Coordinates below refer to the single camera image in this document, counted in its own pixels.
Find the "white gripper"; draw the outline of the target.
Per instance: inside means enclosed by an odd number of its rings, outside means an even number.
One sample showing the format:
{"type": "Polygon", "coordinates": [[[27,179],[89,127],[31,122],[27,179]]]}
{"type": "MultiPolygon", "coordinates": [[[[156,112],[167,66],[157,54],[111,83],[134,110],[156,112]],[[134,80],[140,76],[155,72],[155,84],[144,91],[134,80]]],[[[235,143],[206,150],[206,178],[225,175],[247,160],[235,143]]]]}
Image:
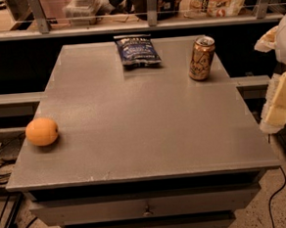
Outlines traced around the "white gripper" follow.
{"type": "Polygon", "coordinates": [[[275,73],[269,80],[261,113],[260,130],[277,133],[286,124],[286,71],[275,73]]]}

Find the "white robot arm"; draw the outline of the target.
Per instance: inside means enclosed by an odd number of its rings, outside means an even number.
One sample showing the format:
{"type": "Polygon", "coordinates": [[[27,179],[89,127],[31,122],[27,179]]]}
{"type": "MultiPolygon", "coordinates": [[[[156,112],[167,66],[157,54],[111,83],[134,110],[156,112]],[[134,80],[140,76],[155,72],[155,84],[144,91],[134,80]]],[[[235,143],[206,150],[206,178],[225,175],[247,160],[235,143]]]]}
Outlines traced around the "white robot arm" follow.
{"type": "MultiPolygon", "coordinates": [[[[275,51],[276,60],[286,66],[286,14],[278,26],[271,28],[256,42],[255,50],[275,51]]],[[[286,69],[275,73],[267,85],[265,103],[261,113],[260,130],[266,134],[277,133],[286,124],[286,69]]]]}

